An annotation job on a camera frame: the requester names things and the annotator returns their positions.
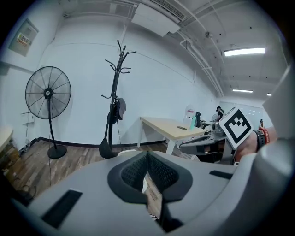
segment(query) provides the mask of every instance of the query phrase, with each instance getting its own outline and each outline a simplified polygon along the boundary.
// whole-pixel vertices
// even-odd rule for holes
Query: wooden desk
[[[192,130],[189,129],[187,125],[184,123],[178,122],[173,119],[164,119],[164,118],[154,118],[154,117],[140,117],[141,127],[140,133],[138,137],[137,147],[140,147],[140,143],[142,140],[142,131],[143,131],[143,123],[152,127],[155,131],[159,132],[161,135],[169,139],[168,148],[166,150],[167,154],[172,154],[175,143],[177,140],[190,138],[194,136],[198,136],[205,133],[205,130],[194,127]],[[178,126],[187,128],[187,130],[182,130],[177,128]]]
[[[11,127],[0,127],[0,152],[5,148],[11,139],[13,129]]]

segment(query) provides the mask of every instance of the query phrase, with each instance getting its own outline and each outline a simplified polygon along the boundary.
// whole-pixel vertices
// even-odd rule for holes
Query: bracelet
[[[261,129],[264,132],[264,137],[265,137],[266,144],[269,144],[269,134],[268,134],[267,129],[265,129],[265,128],[261,128]]]
[[[254,130],[254,132],[257,134],[257,150],[258,152],[259,149],[261,149],[265,143],[266,143],[266,138],[262,130]]]

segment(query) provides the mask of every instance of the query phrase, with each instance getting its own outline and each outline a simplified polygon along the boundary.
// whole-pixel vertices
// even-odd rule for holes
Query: red bracelet
[[[264,137],[265,137],[266,144],[269,144],[269,135],[268,135],[267,129],[265,129],[265,128],[261,128],[261,129],[264,132]]]

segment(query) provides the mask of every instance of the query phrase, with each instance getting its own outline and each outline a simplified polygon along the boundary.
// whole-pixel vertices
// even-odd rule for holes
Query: fan base
[[[66,154],[66,147],[62,146],[62,145],[56,145],[56,149],[53,146],[53,147],[49,148],[49,150],[47,151],[47,155],[51,159],[61,158],[65,154]]]

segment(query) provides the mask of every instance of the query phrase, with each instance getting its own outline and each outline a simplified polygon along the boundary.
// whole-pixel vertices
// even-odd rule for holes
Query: fan grille
[[[60,115],[71,97],[71,85],[59,68],[47,66],[37,70],[29,79],[25,98],[29,110],[41,119],[49,119],[48,100],[51,101],[51,118]]]
[[[215,122],[216,119],[217,119],[217,117],[218,117],[218,114],[214,114],[214,115],[212,116],[212,119],[211,119],[211,120]]]

